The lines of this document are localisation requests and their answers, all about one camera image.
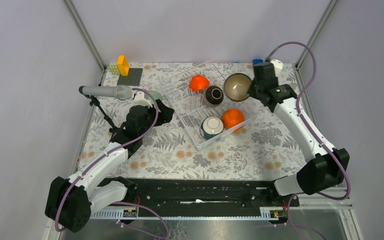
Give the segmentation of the mint green bowl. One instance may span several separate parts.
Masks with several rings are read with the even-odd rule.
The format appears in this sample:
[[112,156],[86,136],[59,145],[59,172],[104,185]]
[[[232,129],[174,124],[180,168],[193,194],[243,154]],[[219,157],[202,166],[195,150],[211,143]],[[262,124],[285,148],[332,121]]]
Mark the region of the mint green bowl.
[[[150,94],[155,100],[162,100],[162,99],[163,99],[162,95],[161,95],[159,92],[157,92],[157,91],[153,91],[153,90],[151,90],[151,91],[149,91],[149,94]],[[147,98],[147,100],[148,100],[152,105],[154,105],[154,101],[152,100],[152,98],[151,98],[150,96],[147,95],[146,98]]]

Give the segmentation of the blue glazed bowl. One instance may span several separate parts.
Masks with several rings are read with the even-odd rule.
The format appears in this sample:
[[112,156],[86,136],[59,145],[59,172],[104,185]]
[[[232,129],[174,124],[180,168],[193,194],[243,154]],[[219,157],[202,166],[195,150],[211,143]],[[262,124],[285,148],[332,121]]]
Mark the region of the blue glazed bowl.
[[234,73],[226,78],[223,90],[225,96],[232,101],[242,102],[249,97],[248,90],[252,80],[243,73]]

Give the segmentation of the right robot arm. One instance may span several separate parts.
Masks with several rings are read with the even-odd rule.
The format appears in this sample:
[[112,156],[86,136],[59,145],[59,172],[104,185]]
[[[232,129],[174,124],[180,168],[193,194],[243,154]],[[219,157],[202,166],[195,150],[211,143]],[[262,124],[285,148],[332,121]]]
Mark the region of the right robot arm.
[[301,150],[306,164],[297,173],[273,181],[267,201],[281,205],[288,195],[321,194],[323,190],[347,181],[346,168],[350,155],[338,149],[316,128],[300,107],[299,96],[288,84],[279,84],[276,67],[271,62],[253,66],[254,79],[247,91],[259,100],[287,127]]

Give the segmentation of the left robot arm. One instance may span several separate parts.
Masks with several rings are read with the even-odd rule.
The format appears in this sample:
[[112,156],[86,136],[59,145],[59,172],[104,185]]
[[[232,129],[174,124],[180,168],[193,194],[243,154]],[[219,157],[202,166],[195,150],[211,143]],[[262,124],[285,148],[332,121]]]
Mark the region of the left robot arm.
[[98,157],[67,178],[56,177],[50,185],[45,215],[54,220],[56,231],[80,231],[92,214],[120,202],[136,203],[135,184],[124,177],[108,174],[127,161],[143,143],[152,128],[169,123],[174,109],[157,100],[153,107],[134,105],[120,127],[111,130],[108,146]]

